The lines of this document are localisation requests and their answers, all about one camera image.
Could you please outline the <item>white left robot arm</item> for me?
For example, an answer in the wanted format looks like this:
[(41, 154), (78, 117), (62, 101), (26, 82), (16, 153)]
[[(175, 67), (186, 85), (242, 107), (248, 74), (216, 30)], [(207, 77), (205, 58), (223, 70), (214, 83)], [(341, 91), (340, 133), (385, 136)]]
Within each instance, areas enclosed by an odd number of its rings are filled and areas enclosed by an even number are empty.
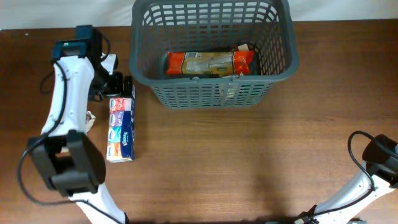
[(52, 49), (55, 84), (47, 120), (37, 138), (30, 138), (23, 156), (30, 156), (49, 190), (57, 191), (61, 201), (41, 202), (22, 182), (22, 167), (17, 181), (32, 202), (55, 206), (74, 203), (92, 223), (129, 223), (127, 214), (114, 202), (106, 184), (105, 159), (87, 136), (87, 104), (104, 98), (124, 109), (127, 127), (116, 130), (126, 147), (121, 154), (133, 156), (132, 119), (135, 88), (132, 78), (117, 70), (115, 54), (103, 52), (108, 42), (92, 25), (78, 26), (75, 38), (60, 40)]

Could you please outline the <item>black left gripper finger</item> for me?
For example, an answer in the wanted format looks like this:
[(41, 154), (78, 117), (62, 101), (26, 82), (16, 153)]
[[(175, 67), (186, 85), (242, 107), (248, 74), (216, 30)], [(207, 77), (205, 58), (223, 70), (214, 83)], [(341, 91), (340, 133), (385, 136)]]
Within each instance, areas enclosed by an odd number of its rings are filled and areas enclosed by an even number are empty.
[(124, 77), (123, 96), (132, 96), (133, 83), (131, 76)]
[(109, 76), (109, 97), (119, 97), (123, 92), (123, 74), (114, 72)]

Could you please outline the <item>blue Kleenex tissue multipack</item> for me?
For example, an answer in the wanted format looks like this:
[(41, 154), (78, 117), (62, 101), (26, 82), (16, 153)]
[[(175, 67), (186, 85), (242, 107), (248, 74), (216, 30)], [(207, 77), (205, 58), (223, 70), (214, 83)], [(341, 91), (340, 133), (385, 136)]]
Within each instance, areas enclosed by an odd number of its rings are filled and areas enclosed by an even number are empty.
[(136, 91), (132, 86), (127, 97), (109, 101), (109, 129), (106, 159), (110, 162), (133, 161), (135, 141)]

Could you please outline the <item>brown snack bag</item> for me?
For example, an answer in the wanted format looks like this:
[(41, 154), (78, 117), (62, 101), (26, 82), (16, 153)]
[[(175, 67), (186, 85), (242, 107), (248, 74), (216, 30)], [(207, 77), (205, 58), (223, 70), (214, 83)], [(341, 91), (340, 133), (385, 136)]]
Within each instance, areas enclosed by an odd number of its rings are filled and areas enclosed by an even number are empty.
[(86, 132), (88, 132), (92, 128), (95, 120), (96, 120), (96, 116), (93, 115), (91, 111), (87, 111), (86, 112), (86, 123), (85, 123)]

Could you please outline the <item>beige clear snack bag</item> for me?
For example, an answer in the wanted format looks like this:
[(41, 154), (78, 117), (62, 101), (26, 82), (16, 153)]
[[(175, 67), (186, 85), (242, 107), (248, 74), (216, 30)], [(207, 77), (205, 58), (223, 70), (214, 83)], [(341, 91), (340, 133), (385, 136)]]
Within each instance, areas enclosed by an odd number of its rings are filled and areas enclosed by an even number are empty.
[(248, 44), (243, 44), (238, 46), (238, 51), (243, 52), (243, 51), (249, 51)]

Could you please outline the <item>red brown biscuit packet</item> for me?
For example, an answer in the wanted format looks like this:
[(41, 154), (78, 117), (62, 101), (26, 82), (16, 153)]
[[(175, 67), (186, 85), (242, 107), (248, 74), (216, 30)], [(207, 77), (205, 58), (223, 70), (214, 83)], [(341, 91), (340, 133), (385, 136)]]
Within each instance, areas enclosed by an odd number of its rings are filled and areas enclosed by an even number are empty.
[(249, 64), (254, 51), (235, 52), (169, 52), (166, 74), (174, 75), (230, 75), (250, 74)]

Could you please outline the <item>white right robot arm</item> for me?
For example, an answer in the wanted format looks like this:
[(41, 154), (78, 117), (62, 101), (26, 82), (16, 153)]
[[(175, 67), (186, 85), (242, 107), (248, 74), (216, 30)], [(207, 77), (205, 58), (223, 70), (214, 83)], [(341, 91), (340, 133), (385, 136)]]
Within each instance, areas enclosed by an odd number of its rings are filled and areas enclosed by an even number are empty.
[[(370, 142), (362, 155), (363, 164), (355, 158), (352, 140), (356, 135)], [(348, 138), (348, 153), (359, 172), (327, 201), (303, 212), (294, 223), (347, 224), (376, 199), (397, 189), (397, 141), (379, 134), (372, 136), (355, 131)]]

